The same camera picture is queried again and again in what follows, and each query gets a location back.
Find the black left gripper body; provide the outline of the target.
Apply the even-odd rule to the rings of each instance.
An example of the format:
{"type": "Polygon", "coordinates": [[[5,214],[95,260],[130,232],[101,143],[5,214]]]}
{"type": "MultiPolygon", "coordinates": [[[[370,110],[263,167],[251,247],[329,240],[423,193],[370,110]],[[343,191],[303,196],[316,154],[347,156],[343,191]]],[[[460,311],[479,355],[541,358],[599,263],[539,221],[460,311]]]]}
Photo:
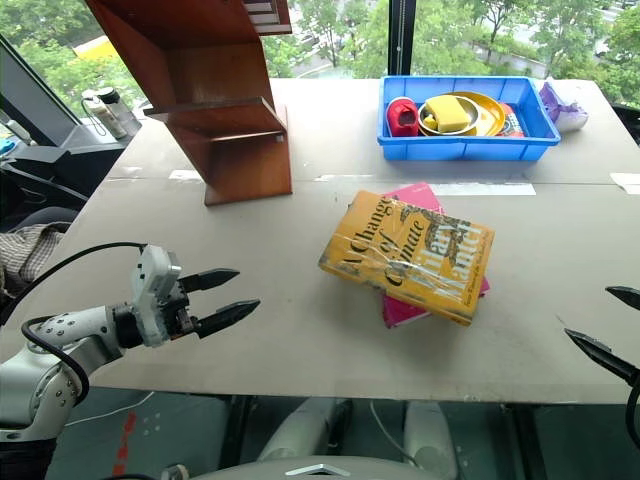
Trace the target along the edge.
{"type": "Polygon", "coordinates": [[[170,340],[195,332],[197,318],[189,313],[189,305],[188,292],[180,281],[160,297],[160,313],[170,340]]]}

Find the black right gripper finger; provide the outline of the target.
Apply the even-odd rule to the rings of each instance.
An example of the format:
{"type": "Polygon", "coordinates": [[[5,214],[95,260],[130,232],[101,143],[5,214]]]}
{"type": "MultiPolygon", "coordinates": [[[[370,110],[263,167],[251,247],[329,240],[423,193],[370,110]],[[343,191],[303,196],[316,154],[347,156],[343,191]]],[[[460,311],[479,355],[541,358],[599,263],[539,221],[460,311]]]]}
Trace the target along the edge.
{"type": "Polygon", "coordinates": [[[638,289],[627,286],[608,286],[605,291],[629,307],[640,310],[640,291],[638,289]]]}
{"type": "Polygon", "coordinates": [[[608,346],[582,332],[568,328],[564,332],[587,357],[629,386],[639,379],[639,368],[615,355],[608,346]]]}

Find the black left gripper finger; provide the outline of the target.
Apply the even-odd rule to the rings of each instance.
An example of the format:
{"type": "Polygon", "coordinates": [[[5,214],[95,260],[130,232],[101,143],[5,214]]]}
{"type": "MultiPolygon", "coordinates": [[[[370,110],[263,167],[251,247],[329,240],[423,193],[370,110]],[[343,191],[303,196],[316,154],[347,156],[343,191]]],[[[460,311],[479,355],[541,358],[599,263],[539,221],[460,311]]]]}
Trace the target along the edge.
{"type": "Polygon", "coordinates": [[[179,284],[185,293],[205,291],[223,285],[239,274],[235,269],[216,268],[183,277],[179,284]]]}
{"type": "Polygon", "coordinates": [[[195,320],[194,331],[200,339],[229,328],[250,315],[259,305],[259,299],[234,302],[215,313],[195,320]]]}

